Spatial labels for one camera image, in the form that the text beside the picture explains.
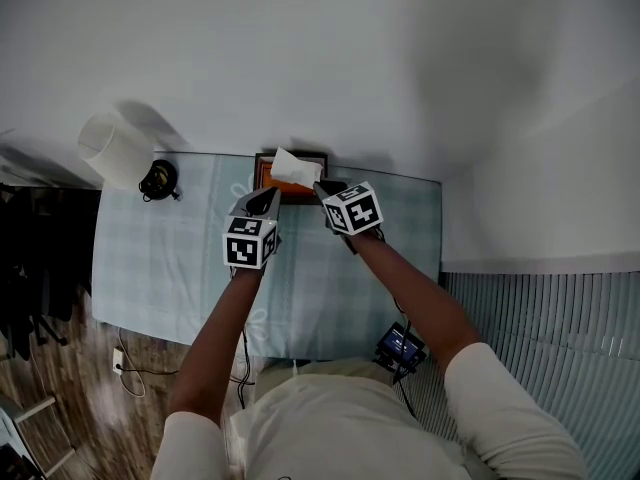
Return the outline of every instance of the shirt sleeve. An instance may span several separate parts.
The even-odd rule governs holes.
[[[447,368],[444,385],[459,436],[501,478],[587,477],[573,439],[488,345],[461,350]]]
[[[218,425],[199,414],[171,414],[164,425],[151,480],[228,480],[229,476]]]

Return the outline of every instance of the person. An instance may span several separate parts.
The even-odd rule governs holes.
[[[247,479],[586,478],[581,453],[484,344],[463,308],[373,233],[349,237],[435,357],[462,445],[425,432],[364,360],[266,370],[244,428]],[[222,407],[262,273],[238,269],[182,363],[152,480],[229,478]]]

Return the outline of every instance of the white power outlet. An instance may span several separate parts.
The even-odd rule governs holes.
[[[113,371],[118,375],[122,375],[122,370],[116,368],[117,364],[119,364],[121,368],[124,368],[124,352],[115,347],[113,349]]]

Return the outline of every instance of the white wall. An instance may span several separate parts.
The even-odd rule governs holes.
[[[169,149],[318,147],[445,179],[627,82],[638,16],[638,0],[0,0],[0,175],[97,182],[76,137],[116,111]]]
[[[640,76],[444,183],[443,267],[640,269]]]

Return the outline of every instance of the white lampshade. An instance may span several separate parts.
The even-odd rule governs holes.
[[[153,141],[117,116],[98,114],[80,131],[78,155],[114,187],[138,190],[153,163]]]

